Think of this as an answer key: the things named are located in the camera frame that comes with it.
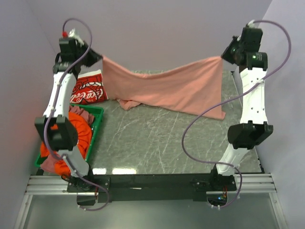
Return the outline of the pink t-shirt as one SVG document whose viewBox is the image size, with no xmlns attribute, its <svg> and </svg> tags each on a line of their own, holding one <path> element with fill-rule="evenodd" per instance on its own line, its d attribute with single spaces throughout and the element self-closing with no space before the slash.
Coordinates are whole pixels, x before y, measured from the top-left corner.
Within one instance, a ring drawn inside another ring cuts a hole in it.
<svg viewBox="0 0 305 229">
<path fill-rule="evenodd" d="M 223 120 L 225 112 L 213 106 L 222 100 L 223 61 L 210 57 L 163 73 L 134 73 L 104 57 L 102 82 L 110 100 L 124 110 L 140 104 Z"/>
</svg>

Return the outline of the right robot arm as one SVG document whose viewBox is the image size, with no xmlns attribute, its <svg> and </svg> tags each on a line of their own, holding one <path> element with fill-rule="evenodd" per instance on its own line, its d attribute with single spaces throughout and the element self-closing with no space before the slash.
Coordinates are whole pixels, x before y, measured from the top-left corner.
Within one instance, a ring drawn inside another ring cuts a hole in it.
<svg viewBox="0 0 305 229">
<path fill-rule="evenodd" d="M 209 178 L 209 185 L 214 190 L 222 189 L 226 184 L 225 177 L 233 175 L 242 158 L 274 130 L 265 113 L 264 77 L 267 75 L 268 56 L 259 51 L 262 36 L 262 29 L 250 22 L 243 27 L 240 36 L 233 37 L 221 55 L 223 60 L 239 67 L 243 109 L 240 123 L 228 129 L 229 145 L 215 166 L 218 174 Z"/>
</svg>

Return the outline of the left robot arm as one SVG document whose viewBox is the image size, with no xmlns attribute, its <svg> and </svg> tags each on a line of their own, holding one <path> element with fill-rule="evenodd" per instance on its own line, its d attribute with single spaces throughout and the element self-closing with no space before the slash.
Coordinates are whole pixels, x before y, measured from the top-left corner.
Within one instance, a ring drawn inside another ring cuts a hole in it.
<svg viewBox="0 0 305 229">
<path fill-rule="evenodd" d="M 78 133 L 69 120 L 69 105 L 81 67 L 90 67 L 102 57 L 91 49 L 90 42 L 86 43 L 80 38 L 76 30 L 63 31 L 59 46 L 60 52 L 52 68 L 53 87 L 49 103 L 34 124 L 50 155 L 68 166 L 68 182 L 89 192 L 95 187 L 95 179 L 77 146 Z"/>
</svg>

